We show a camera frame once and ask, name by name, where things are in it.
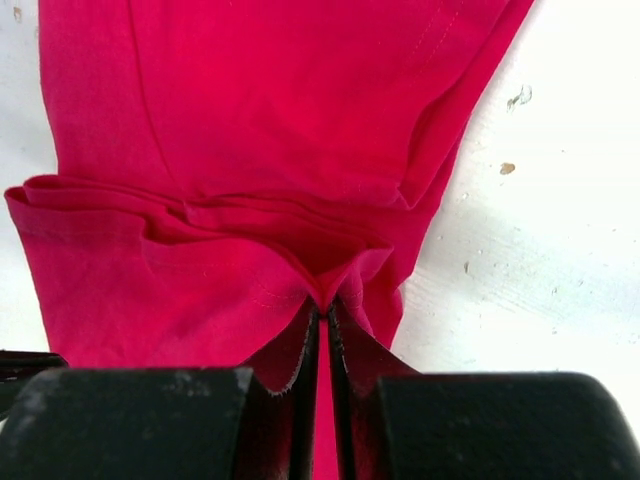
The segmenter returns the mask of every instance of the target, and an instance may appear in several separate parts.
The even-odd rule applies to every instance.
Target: brown spot
[[[516,169],[513,163],[503,163],[500,165],[500,175],[509,175]]]

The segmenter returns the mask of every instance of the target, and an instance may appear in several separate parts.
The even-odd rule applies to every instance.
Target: white table
[[[538,1],[476,109],[393,348],[424,371],[589,373],[636,435],[639,15],[635,0]],[[508,111],[523,85],[531,100]],[[0,4],[0,167],[2,188],[55,171],[35,0]],[[0,242],[0,348],[45,350],[4,203]]]

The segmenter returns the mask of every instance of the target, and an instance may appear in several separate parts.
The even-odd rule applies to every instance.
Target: folded garment
[[[51,348],[72,366],[233,365],[308,295],[339,295],[389,347],[531,2],[41,0],[59,175],[5,196]],[[314,475],[337,478],[328,388],[318,414]]]

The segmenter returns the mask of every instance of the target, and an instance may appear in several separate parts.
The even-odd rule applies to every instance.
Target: wrinkled fabric
[[[41,0],[59,172],[5,196],[52,350],[78,367],[234,365],[308,295],[339,295],[389,347],[531,2]],[[316,478],[337,478],[330,399]]]

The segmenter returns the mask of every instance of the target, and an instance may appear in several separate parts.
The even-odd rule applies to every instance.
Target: stain
[[[503,163],[500,165],[500,175],[509,175],[513,173],[516,166],[513,163]]]
[[[525,105],[531,101],[533,89],[531,85],[522,85],[520,93],[507,101],[507,112],[513,112],[518,105]]]

